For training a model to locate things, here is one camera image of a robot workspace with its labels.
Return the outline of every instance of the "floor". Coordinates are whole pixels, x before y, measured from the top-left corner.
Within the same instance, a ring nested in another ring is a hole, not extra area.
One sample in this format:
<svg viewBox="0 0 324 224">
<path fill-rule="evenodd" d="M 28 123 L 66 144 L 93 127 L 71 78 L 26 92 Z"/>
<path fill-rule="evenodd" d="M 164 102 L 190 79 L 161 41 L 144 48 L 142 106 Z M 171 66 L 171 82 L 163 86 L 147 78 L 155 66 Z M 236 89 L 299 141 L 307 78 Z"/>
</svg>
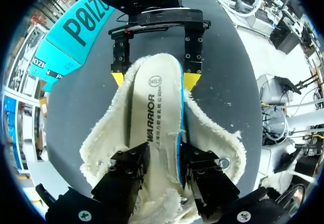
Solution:
<svg viewBox="0 0 324 224">
<path fill-rule="evenodd" d="M 300 45 L 297 45 L 288 55 L 278 51 L 275 47 L 263 36 L 257 33 L 244 29 L 237 28 L 237 32 L 241 37 L 243 44 L 249 54 L 255 78 L 262 74 L 271 74 L 280 77 L 288 78 L 293 84 L 303 81 L 311 76 L 309 65 L 305 59 L 305 55 Z M 300 104 L 305 94 L 317 85 L 312 84 L 301 90 L 302 94 L 294 94 L 290 105 Z M 303 103 L 313 101 L 313 94 L 309 93 L 303 100 Z M 293 115 L 297 108 L 289 108 L 288 115 Z M 296 115 L 312 112 L 316 110 L 315 105 L 300 107 Z M 296 144 L 302 144 L 302 138 L 294 138 Z M 289 146 L 289 151 L 294 151 L 293 146 Z M 262 185 L 265 187 L 273 187 L 280 193 L 284 192 L 290 185 L 292 175 L 286 171 L 269 176 Z"/>
</svg>

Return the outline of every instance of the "shelf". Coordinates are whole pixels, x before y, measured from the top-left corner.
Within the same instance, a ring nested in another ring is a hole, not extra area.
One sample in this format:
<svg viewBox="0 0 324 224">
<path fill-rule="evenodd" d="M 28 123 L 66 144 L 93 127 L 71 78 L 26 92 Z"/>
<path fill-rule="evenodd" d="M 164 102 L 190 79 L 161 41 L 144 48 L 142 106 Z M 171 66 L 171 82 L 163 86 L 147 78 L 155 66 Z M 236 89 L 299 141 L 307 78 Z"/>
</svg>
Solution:
<svg viewBox="0 0 324 224">
<path fill-rule="evenodd" d="M 15 109 L 15 135 L 16 135 L 16 142 L 14 142 L 16 149 L 17 149 L 17 155 L 18 155 L 18 160 L 20 163 L 20 169 L 24 170 L 22 160 L 21 160 L 21 155 L 20 155 L 20 149 L 19 149 L 19 137 L 18 137 L 18 107 L 19 107 L 19 102 L 16 102 L 16 109 Z"/>
<path fill-rule="evenodd" d="M 38 87 L 38 84 L 40 83 L 40 81 L 39 81 L 39 78 L 37 77 L 36 78 L 36 82 L 35 82 L 35 86 L 34 86 L 34 89 L 33 89 L 33 91 L 32 91 L 32 97 L 33 98 L 36 98 L 35 96 L 36 96 L 36 90 L 37 90 L 37 87 Z"/>
<path fill-rule="evenodd" d="M 34 99 L 30 96 L 14 91 L 7 86 L 3 86 L 3 93 L 10 98 L 39 107 L 38 99 Z"/>
<path fill-rule="evenodd" d="M 31 143 L 34 148 L 35 153 L 35 162 L 37 162 L 37 151 L 36 151 L 36 141 L 35 141 L 35 115 L 36 115 L 36 107 L 32 107 L 31 119 L 32 119 L 32 136 L 31 136 Z"/>
<path fill-rule="evenodd" d="M 18 169 L 19 174 L 30 174 L 28 169 Z"/>
<path fill-rule="evenodd" d="M 2 135 L 5 136 L 5 126 L 4 126 L 4 106 L 5 106 L 5 94 L 1 95 L 1 126 L 2 126 Z"/>
<path fill-rule="evenodd" d="M 11 80 L 11 76 L 12 76 L 12 73 L 14 72 L 14 69 L 16 68 L 16 64 L 17 64 L 18 61 L 20 61 L 20 59 L 21 59 L 21 53 L 22 53 L 22 51 L 25 52 L 26 45 L 28 44 L 28 42 L 29 42 L 29 40 L 30 40 L 30 38 L 31 38 L 31 36 L 32 36 L 32 34 L 33 34 L 33 32 L 34 32 L 35 29 L 36 29 L 36 26 L 34 26 L 34 27 L 32 28 L 32 30 L 30 31 L 30 33 L 27 35 L 26 39 L 25 39 L 24 42 L 22 43 L 22 45 L 21 45 L 21 47 L 20 47 L 20 49 L 19 49 L 19 51 L 18 51 L 18 53 L 17 53 L 17 55 L 16 55 L 16 58 L 15 58 L 15 60 L 14 60 L 14 63 L 13 63 L 13 65 L 12 65 L 11 69 L 10 69 L 9 76 L 8 76 L 8 80 L 7 80 L 7 82 L 6 82 L 6 86 L 9 86 L 9 84 L 10 84 L 10 80 Z"/>
<path fill-rule="evenodd" d="M 23 92 L 26 80 L 28 79 L 28 77 L 33 77 L 29 75 L 31 60 L 39 44 L 46 36 L 46 33 L 46 30 L 40 25 L 33 27 L 31 32 L 25 39 L 22 47 L 20 48 L 17 57 L 15 58 L 15 61 L 10 70 L 9 79 L 6 83 L 6 86 L 8 86 L 16 92 Z"/>
</svg>

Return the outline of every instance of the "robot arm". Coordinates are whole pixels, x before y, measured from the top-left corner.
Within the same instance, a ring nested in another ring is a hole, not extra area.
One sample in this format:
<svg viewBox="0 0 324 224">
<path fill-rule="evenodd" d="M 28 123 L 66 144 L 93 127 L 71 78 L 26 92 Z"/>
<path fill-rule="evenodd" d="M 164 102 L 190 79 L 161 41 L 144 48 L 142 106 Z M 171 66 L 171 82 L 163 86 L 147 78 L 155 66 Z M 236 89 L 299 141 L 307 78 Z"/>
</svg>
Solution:
<svg viewBox="0 0 324 224">
<path fill-rule="evenodd" d="M 212 151 L 204 152 L 189 143 L 180 147 L 180 165 L 204 223 L 286 223 L 290 218 L 272 199 L 264 199 L 261 187 L 239 198 L 238 188 L 217 164 Z M 55 200 L 40 184 L 36 191 L 48 205 L 46 221 L 58 223 L 127 224 L 150 161 L 149 144 L 143 143 L 112 157 L 113 165 L 93 188 L 93 198 L 73 188 Z"/>
</svg>

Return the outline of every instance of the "screw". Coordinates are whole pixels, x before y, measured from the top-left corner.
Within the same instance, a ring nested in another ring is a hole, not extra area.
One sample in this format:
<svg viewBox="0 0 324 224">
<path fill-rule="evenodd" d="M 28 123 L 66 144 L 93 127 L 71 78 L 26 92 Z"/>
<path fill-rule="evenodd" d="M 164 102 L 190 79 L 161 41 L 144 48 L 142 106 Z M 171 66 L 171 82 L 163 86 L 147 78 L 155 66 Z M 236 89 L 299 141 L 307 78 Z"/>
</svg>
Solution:
<svg viewBox="0 0 324 224">
<path fill-rule="evenodd" d="M 229 168 L 229 159 L 227 157 L 219 159 L 218 164 L 222 169 L 228 169 Z"/>
<path fill-rule="evenodd" d="M 200 175 L 202 175 L 202 174 L 205 173 L 205 171 L 204 170 L 198 170 L 197 173 L 200 174 Z"/>
<path fill-rule="evenodd" d="M 241 223 L 245 223 L 251 219 L 251 214 L 248 211 L 241 211 L 237 215 L 236 219 Z"/>
<path fill-rule="evenodd" d="M 90 221 L 92 219 L 90 212 L 86 210 L 80 211 L 78 216 L 81 221 Z"/>
</svg>

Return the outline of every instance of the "black metal bracket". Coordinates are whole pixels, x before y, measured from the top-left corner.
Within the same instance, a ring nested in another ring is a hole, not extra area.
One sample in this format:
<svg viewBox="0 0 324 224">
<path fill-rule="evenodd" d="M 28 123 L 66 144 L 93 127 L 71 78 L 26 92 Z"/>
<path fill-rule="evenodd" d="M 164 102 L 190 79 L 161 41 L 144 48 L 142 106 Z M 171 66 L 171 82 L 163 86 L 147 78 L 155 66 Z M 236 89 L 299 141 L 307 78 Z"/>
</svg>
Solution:
<svg viewBox="0 0 324 224">
<path fill-rule="evenodd" d="M 69 188 L 55 200 L 42 184 L 36 186 L 36 191 L 49 206 L 45 215 L 47 223 L 62 220 L 66 223 L 127 224 L 147 173 L 149 144 L 118 151 L 111 160 L 113 165 L 91 191 L 93 198 Z"/>
<path fill-rule="evenodd" d="M 308 87 L 309 85 L 311 85 L 312 83 L 318 81 L 318 75 L 312 75 L 311 77 L 307 78 L 304 81 L 300 81 L 299 83 L 297 83 L 295 86 L 298 88 L 298 90 L 303 89 L 305 87 Z"/>
<path fill-rule="evenodd" d="M 134 38 L 134 34 L 165 31 L 170 27 L 183 26 L 185 28 L 183 71 L 201 74 L 203 34 L 210 25 L 210 21 L 204 20 L 202 11 L 196 9 L 173 8 L 143 12 L 136 16 L 135 24 L 125 25 L 108 32 L 115 40 L 111 72 L 122 74 L 127 72 L 131 65 L 129 39 Z"/>
<path fill-rule="evenodd" d="M 191 188 L 199 214 L 204 221 L 217 221 L 222 206 L 238 199 L 239 190 L 217 164 L 218 156 L 189 143 L 180 145 L 180 172 Z"/>
</svg>

